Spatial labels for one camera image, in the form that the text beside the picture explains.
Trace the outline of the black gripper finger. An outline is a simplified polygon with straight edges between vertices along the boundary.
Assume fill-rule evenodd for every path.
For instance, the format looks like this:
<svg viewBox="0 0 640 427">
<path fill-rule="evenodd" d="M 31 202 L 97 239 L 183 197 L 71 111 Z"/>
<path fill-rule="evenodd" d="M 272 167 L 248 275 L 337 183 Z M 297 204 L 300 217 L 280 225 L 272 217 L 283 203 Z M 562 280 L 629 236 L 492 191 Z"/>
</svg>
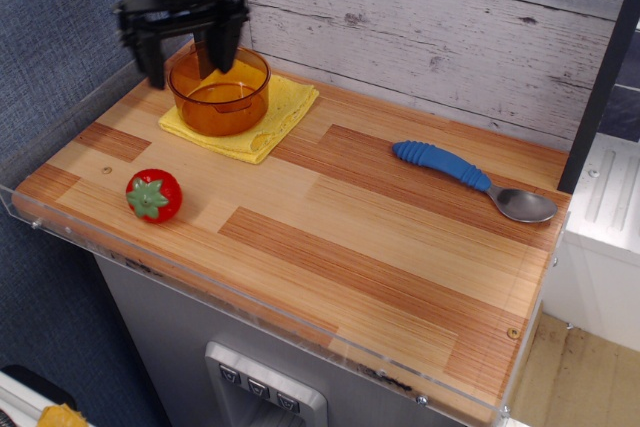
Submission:
<svg viewBox="0 0 640 427">
<path fill-rule="evenodd" d="M 165 88 L 164 54 L 161 39 L 152 33 L 143 32 L 133 42 L 133 53 L 138 68 L 149 84 L 158 90 Z"/>
<path fill-rule="evenodd" d="M 213 20 L 206 27 L 206 54 L 209 69 L 228 72 L 234 63 L 246 19 Z"/>
</svg>

